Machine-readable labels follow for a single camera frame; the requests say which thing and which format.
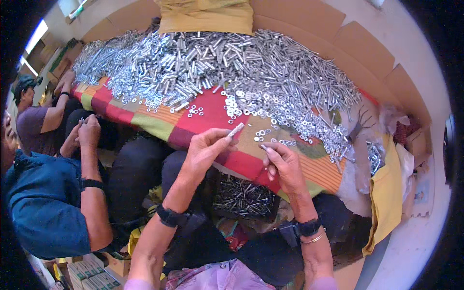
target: yellow cloth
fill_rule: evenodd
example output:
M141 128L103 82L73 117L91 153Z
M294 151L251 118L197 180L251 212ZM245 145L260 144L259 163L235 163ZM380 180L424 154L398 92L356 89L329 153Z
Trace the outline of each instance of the yellow cloth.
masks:
M160 33L214 31L254 35L248 0L154 0L161 10Z
M135 249L135 245L139 241L140 235L142 234L144 228L145 226L138 227L130 233L129 242L127 244L127 252L129 253L129 255L132 256L132 253ZM164 277L166 277L166 275L164 275L164 273L161 272L160 280L162 280Z
M374 246L383 240L401 221L401 168L393 137L384 136L385 166L371 178L372 228L363 256L370 255Z

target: colorful blanket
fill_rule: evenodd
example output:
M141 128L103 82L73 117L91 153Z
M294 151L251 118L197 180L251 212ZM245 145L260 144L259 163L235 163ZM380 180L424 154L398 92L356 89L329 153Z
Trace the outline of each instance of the colorful blanket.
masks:
M123 105L120 100L114 99L111 91L103 85L107 81L108 78L104 77L100 79L99 85L80 84L74 89L74 95L84 109L93 110L117 123L138 126L164 141L184 148L188 148L190 139L195 134L214 127L233 129L243 122L245 127L235 136L240 139L238 151L220 155L216 161L231 171L268 186L288 201L287 196L280 190L278 181L270 182L267 178L262 162L265 153L258 147L259 142L254 141L256 132L271 129L271 133L264 136L266 142L270 142L271 138L296 140L296 146L290 148L299 153L303 175L311 196L322 191L336 193L340 186L342 175L338 173L336 165L330 163L329 156L318 139L309 144L301 140L292 128L284 126L276 131L271 128L270 118L262 119L259 116L242 114L233 124L229 124L230 117L223 109L226 97L220 94L220 90L216 94L213 94L212 90L206 90L203 95L198 95L190 106L202 107L204 115L194 114L188 117L188 110L170 113L170 108L160 106L154 113L153 110L148 112L147 107L139 102ZM340 162L340 166L343 170L345 159Z

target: black pants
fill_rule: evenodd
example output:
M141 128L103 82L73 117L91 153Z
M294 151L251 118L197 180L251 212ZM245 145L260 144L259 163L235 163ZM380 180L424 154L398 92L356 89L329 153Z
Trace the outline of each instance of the black pants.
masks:
M164 196L177 178L186 155L186 152L176 151L165 159L161 182ZM194 196L192 203L198 200L198 196ZM221 232L208 220L189 237L175 237L170 248L164 257L165 274L238 258L265 282L282 287L303 270L301 248L290 248L279 230L249 240L240 250L232 252Z
M161 183L163 161L173 150L159 139L139 137L127 142L111 169L106 196L114 238L103 251L118 251L130 232L147 222L142 202Z
M66 140L66 138L69 136L69 134L71 133L72 129L79 123L79 120L81 118L86 119L88 116L92 114L94 114L94 112L86 111L82 109L82 107L73 110L66 118L65 127L64 127L65 139L63 139L63 143ZM114 150L116 143L118 141L118 131L117 131L116 124L108 120L105 120L103 118L97 118L97 119L98 119L98 123L100 124L100 141L98 142L98 147L107 149L107 150Z
M79 102L79 100L75 98L70 98L67 102L66 105L64 106L64 112L63 112L63 119L61 120L61 124L58 126L58 128L55 130L55 148L56 150L60 150L61 146L63 145L64 141L66 140L67 136L69 135L69 132L67 132L66 128L68 126L68 120L70 115L78 109L82 109L82 105Z

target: gold bangle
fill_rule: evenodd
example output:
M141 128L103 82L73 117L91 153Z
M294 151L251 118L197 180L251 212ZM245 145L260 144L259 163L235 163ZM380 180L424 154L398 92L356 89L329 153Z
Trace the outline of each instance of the gold bangle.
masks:
M311 241L309 241L309 242L304 242L304 241L302 241L301 238L300 238L300 243L303 243L303 244L315 243L315 242L317 242L318 240L320 240L324 234L325 234L325 229L324 229L324 231L323 231L319 236L317 236L317 237L315 237L315 238L312 238Z

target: purple shirt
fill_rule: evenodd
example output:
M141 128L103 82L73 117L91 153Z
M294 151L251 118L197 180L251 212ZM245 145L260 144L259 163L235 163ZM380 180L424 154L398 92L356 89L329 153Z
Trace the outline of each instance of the purple shirt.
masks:
M21 149L27 155L31 155L31 152L37 152L53 156L58 152L54 145L55 131L40 132L47 110L48 108L41 106L29 107L19 113L16 118L16 130L21 140Z
M197 269L171 271L166 290L268 290L275 289L264 282L238 259L212 263ZM140 279L128 280L124 290L155 290L152 284ZM316 279L310 290L338 290L332 277Z

